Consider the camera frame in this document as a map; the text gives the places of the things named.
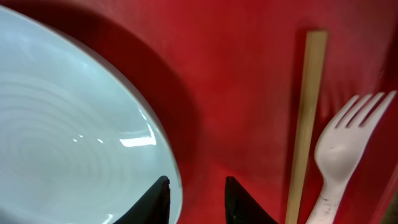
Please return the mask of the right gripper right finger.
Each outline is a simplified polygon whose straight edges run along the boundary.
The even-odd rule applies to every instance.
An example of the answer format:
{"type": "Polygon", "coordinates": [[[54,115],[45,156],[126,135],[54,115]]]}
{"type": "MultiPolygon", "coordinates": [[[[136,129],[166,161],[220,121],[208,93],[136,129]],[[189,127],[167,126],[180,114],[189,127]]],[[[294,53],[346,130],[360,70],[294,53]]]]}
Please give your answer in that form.
{"type": "Polygon", "coordinates": [[[224,206],[227,224],[277,224],[233,176],[226,178],[224,206]]]}

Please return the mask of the light blue plate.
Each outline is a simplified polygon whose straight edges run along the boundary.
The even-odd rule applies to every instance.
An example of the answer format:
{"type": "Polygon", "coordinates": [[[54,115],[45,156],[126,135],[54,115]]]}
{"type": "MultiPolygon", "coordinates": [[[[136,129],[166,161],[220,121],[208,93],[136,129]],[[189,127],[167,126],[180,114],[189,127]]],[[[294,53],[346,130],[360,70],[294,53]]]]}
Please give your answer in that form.
{"type": "Polygon", "coordinates": [[[1,222],[116,223],[161,176],[170,223],[180,172],[137,88],[72,37],[1,8],[1,222]]]}

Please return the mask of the white plastic fork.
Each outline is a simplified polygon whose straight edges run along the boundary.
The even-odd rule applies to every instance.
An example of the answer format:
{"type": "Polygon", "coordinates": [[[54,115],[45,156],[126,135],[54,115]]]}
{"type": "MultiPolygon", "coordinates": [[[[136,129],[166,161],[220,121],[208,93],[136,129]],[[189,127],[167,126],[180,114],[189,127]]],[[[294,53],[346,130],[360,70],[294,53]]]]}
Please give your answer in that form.
{"type": "Polygon", "coordinates": [[[397,94],[392,90],[363,98],[353,96],[327,124],[315,147],[323,187],[307,224],[332,224],[348,182],[367,143],[397,94]]]}

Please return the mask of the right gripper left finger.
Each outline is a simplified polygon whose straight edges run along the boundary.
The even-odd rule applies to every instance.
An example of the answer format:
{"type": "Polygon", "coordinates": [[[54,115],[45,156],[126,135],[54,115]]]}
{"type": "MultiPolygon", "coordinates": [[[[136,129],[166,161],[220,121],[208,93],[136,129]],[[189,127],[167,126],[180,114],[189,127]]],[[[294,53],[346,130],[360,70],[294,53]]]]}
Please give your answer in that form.
{"type": "Polygon", "coordinates": [[[170,181],[160,176],[114,224],[169,224],[170,181]]]}

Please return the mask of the wooden chopstick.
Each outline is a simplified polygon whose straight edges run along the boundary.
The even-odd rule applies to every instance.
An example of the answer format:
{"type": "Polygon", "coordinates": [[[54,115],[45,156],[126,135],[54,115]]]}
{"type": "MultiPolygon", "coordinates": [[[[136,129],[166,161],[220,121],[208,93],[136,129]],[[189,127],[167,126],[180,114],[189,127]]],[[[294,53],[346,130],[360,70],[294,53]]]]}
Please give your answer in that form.
{"type": "Polygon", "coordinates": [[[328,32],[305,29],[301,31],[299,37],[302,39],[299,46],[303,47],[303,50],[297,60],[300,63],[300,93],[292,97],[294,100],[298,100],[298,105],[294,107],[297,110],[297,120],[294,123],[294,148],[284,218],[284,222],[288,224],[297,223],[299,217],[328,32]]]}

